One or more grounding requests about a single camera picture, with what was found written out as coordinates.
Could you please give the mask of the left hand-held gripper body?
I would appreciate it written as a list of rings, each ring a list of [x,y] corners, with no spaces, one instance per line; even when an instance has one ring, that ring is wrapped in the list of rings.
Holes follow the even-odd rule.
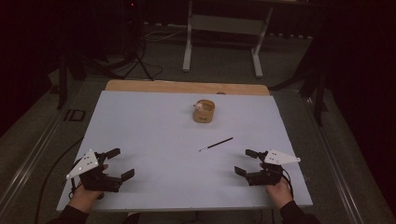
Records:
[[[104,173],[105,160],[102,158],[104,153],[94,152],[90,149],[75,162],[66,178],[73,180],[78,176],[85,189],[92,191],[118,192],[122,184],[121,178]]]

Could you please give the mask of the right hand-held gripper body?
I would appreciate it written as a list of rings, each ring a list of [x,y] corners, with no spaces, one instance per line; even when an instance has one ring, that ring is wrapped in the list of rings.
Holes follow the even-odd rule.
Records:
[[[256,173],[247,173],[245,179],[250,186],[275,185],[283,176],[283,164],[300,162],[301,159],[278,150],[267,150],[267,156],[262,162],[262,169]]]

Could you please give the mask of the black pen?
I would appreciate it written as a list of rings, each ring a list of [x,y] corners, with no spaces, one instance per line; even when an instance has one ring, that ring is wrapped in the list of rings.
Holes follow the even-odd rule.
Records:
[[[208,150],[208,149],[210,149],[210,148],[212,148],[212,147],[216,147],[216,146],[218,146],[218,145],[221,145],[221,144],[224,144],[224,143],[226,143],[226,142],[229,142],[229,141],[231,141],[231,140],[233,140],[233,137],[230,137],[230,138],[227,138],[227,139],[225,139],[225,140],[219,141],[219,142],[217,142],[217,143],[215,143],[215,144],[212,144],[212,145],[210,145],[210,146],[203,147],[203,148],[199,149],[198,151],[199,151],[199,152],[202,152],[202,151]]]

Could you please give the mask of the round wooden pen holder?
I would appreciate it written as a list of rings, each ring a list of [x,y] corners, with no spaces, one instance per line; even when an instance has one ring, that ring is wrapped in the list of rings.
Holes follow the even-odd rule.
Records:
[[[196,110],[195,105],[197,104],[202,104],[203,110],[201,111]],[[216,109],[215,104],[210,100],[202,99],[199,100],[195,105],[192,114],[193,120],[198,123],[210,123],[214,117],[214,113]]]

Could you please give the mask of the person's left hand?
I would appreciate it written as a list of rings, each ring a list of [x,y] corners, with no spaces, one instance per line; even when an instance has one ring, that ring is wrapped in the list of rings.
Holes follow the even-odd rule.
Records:
[[[85,186],[79,183],[68,205],[83,213],[89,214],[102,194],[102,191],[85,189]]]

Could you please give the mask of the person's right hand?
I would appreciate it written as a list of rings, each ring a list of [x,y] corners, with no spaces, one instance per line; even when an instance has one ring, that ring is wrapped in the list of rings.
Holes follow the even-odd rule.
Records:
[[[264,188],[277,209],[293,200],[289,183],[284,177],[281,177],[277,184],[265,185]]]

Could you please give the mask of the white table board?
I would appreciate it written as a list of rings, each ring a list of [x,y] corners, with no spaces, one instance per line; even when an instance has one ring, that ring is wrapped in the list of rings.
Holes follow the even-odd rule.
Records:
[[[120,149],[108,171],[135,170],[117,193],[96,205],[101,212],[256,209],[271,202],[234,172],[257,172],[260,162],[246,149],[293,148],[271,96],[210,94],[216,109],[210,123],[192,118],[201,95],[103,91],[78,153]],[[233,137],[233,140],[198,150]]]

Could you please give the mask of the black floor socket plate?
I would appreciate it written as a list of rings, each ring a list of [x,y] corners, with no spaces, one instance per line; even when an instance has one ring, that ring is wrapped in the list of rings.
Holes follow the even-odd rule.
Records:
[[[64,121],[83,121],[86,116],[85,110],[68,109],[64,116]]]

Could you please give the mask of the dark metal stand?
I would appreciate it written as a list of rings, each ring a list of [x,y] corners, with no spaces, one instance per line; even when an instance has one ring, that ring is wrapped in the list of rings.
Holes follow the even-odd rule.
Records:
[[[303,81],[299,94],[303,98],[310,98],[315,93],[314,119],[318,126],[322,125],[321,113],[323,109],[323,97],[326,75],[323,72],[321,53],[323,41],[326,40],[326,20],[323,20],[315,32],[312,42],[308,46],[303,58],[297,66],[293,76],[285,81],[269,87],[270,91],[279,91],[293,83]]]
[[[58,83],[52,87],[50,92],[59,96],[57,109],[60,110],[67,101],[68,74],[70,74],[74,80],[83,80],[85,78],[85,72],[80,62],[80,52],[76,49],[73,42],[65,35],[60,37],[58,52]]]

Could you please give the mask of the wooden table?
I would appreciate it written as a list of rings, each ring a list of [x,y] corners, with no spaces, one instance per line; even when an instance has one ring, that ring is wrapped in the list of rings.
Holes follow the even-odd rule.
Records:
[[[159,80],[110,80],[106,84],[106,91],[178,92],[204,94],[218,94],[219,92],[222,92],[229,95],[270,95],[268,88],[264,85],[196,83]]]

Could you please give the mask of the black tripod stand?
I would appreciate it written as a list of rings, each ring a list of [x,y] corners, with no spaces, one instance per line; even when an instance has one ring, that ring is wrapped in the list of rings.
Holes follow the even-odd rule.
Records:
[[[131,60],[129,69],[123,76],[127,78],[132,71],[140,65],[147,78],[151,81],[154,80],[153,76],[149,73],[147,67],[143,62],[146,53],[146,39],[144,37],[144,21],[142,16],[143,0],[122,0],[123,15],[125,16],[126,30],[130,41],[130,48],[126,54],[127,58]]]

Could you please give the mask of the grey metal stand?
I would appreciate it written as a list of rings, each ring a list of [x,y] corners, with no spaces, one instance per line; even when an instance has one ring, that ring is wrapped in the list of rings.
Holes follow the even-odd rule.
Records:
[[[268,4],[268,7],[264,12],[263,19],[253,20],[196,14],[193,12],[193,4],[195,1],[197,0],[188,0],[186,25],[187,38],[182,71],[189,72],[191,70],[192,32],[194,30],[238,35],[255,35],[257,37],[257,43],[250,49],[250,55],[256,78],[263,78],[260,51],[276,5],[290,6],[304,4],[304,1],[301,0],[257,0],[258,2]]]

